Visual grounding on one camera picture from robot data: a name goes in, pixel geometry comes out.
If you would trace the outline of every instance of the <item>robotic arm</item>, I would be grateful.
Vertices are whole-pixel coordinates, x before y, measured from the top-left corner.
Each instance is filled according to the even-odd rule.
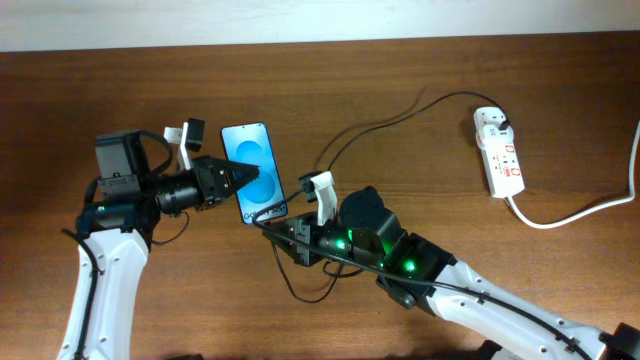
[[[301,183],[307,199],[318,200],[317,213],[269,225],[254,221],[295,263],[309,267],[327,258],[374,272],[377,285],[403,307],[417,307],[497,342],[488,358],[640,359],[637,329],[620,324],[609,335],[500,288],[403,229],[373,187],[349,195],[337,212],[335,192],[327,186],[333,185],[330,173],[309,174]]]
[[[202,120],[189,119],[182,130],[165,131],[180,144],[173,175],[161,175],[173,157],[163,137],[136,130],[97,139],[101,177],[87,190],[76,233],[68,232],[79,244],[80,271],[59,360],[128,359],[136,290],[160,214],[210,209],[258,177],[254,165],[190,159],[187,150],[200,150],[203,130]],[[143,136],[168,150],[168,160],[156,169],[149,169]],[[102,200],[94,202],[98,186]]]

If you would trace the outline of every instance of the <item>metal bracket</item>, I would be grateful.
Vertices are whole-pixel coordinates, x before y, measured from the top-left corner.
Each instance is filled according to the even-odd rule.
[[[333,176],[330,171],[311,178],[318,199],[318,226],[324,225],[337,214],[338,197],[333,189]]]
[[[204,121],[189,119],[180,128],[164,128],[164,138],[170,144],[178,145],[178,171],[191,170],[193,167],[187,150],[199,151],[202,146]]]

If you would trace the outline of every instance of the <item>smartphone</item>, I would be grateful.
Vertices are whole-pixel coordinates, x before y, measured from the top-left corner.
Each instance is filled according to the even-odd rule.
[[[220,136],[228,160],[260,166],[258,178],[236,193],[240,217],[248,225],[256,212],[284,200],[267,126],[263,123],[230,126],[223,128]],[[287,212],[287,205],[283,204],[258,220],[282,217]]]

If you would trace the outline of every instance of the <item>power strip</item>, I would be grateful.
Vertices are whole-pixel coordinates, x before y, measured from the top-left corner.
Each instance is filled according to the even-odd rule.
[[[513,200],[514,195],[524,190],[524,181],[522,180],[522,171],[516,155],[516,147],[513,144],[513,129],[509,125],[509,121],[507,121],[507,116],[497,107],[483,107],[476,110],[475,114],[473,114],[473,120],[477,130],[476,142],[482,151],[482,160],[484,161],[484,169],[487,172],[491,196],[505,199],[513,213],[525,224],[533,228],[552,229],[562,226],[598,210],[631,202],[636,196],[633,172],[638,142],[640,141],[640,122],[636,127],[636,135],[633,139],[631,157],[629,158],[629,195],[592,206],[556,222],[538,224],[527,219],[516,206],[515,200]]]
[[[476,110],[473,120],[491,196],[503,199],[522,192],[524,180],[513,144],[513,129],[508,126],[500,130],[505,114],[497,107],[483,107]]]

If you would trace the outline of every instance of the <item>wooden table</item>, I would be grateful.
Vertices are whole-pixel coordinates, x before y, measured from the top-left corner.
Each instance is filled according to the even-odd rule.
[[[196,117],[207,120],[202,153],[224,157],[222,127],[262,121],[291,193],[368,123],[475,90],[510,114],[527,186],[518,204],[548,222],[625,191],[639,59],[637,32],[0,54],[3,356],[51,359],[61,346],[78,260],[60,229],[73,227],[98,174],[99,134],[162,133]],[[525,226],[483,180],[472,114],[485,104],[452,98],[362,138],[334,168],[339,197],[374,185],[405,228],[506,289],[608,331],[620,321],[640,326],[638,201],[555,230]],[[154,162],[164,156],[148,149]],[[290,214],[312,208],[296,201]],[[156,238],[180,226],[163,220]],[[327,285],[319,265],[284,265],[301,295]],[[192,214],[182,238],[153,249],[131,354],[374,359],[482,340],[404,310],[369,274],[340,281],[323,303],[295,301],[269,243],[229,201]]]

